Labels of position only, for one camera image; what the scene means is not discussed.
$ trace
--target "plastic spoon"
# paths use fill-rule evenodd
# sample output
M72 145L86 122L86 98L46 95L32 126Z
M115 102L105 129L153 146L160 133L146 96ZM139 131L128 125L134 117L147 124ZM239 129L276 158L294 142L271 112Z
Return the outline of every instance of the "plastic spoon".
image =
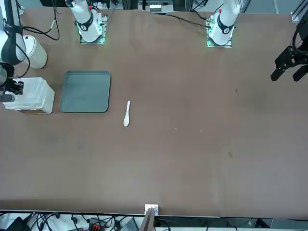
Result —
M129 106L130 106L130 100L127 101L126 114L125 114L124 121L123 121L123 125L125 127L129 125Z

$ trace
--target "white cup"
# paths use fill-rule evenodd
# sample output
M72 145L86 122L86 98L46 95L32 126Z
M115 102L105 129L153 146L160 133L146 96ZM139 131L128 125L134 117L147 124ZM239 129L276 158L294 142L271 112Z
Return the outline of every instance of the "white cup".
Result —
M47 62L47 53L40 43L30 35L23 36L26 45L26 54L30 60L30 67L41 69Z

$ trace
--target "gray tray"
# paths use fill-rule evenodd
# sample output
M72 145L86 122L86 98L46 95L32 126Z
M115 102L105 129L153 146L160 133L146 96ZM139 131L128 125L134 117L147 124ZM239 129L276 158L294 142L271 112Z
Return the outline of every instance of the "gray tray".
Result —
M62 112L103 113L109 105L108 71L68 71L60 99Z

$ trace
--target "white plastic container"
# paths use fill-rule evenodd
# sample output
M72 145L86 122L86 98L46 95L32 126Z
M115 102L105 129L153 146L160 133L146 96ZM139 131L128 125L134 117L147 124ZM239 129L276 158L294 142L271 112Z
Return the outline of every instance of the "white plastic container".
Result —
M14 95L15 101L3 103L6 109L21 111L24 114L50 114L53 108L54 91L40 77L22 78L24 90L22 95Z
M30 67L34 69L41 69L46 65L47 53L40 43L30 35L23 36L26 45L26 54L30 60Z

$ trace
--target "brown table surface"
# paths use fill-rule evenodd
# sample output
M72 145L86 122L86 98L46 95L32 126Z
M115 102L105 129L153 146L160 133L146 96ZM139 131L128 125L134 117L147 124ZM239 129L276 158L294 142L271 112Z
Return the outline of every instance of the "brown table surface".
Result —
M215 49L203 28L121 10L104 45L80 45L59 12L60 40L36 35L48 62L27 74L54 89L53 113L1 113L0 208L307 218L308 78L270 80L290 15L241 14L233 48ZM27 8L22 22L45 30L52 17ZM68 70L111 72L106 113L59 112Z

